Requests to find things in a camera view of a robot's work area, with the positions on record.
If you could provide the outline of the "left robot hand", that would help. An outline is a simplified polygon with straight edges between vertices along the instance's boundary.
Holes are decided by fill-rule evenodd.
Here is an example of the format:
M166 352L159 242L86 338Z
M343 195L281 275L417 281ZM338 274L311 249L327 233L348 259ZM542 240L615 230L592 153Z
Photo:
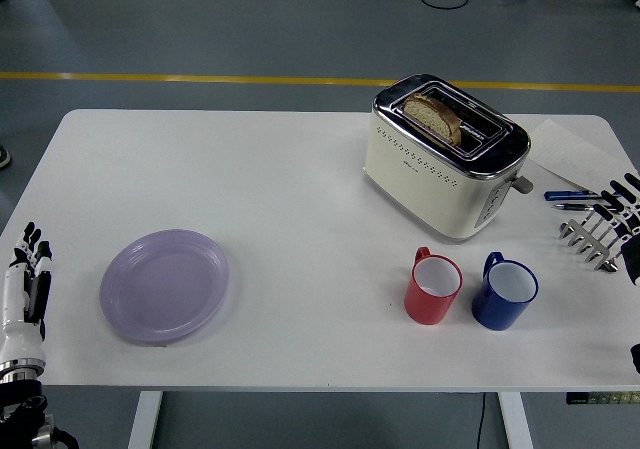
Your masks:
M19 236L5 272L1 311L1 375L44 372L45 314L52 283L52 251L30 222Z

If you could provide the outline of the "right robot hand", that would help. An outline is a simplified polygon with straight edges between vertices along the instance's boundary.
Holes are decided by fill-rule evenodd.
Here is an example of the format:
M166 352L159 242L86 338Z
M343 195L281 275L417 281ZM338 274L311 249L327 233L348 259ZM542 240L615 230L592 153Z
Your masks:
M594 205L594 211L604 219L620 241L618 250L631 282L639 285L639 177L631 172L624 174L624 182L611 180L612 192L602 190L600 197L609 208Z

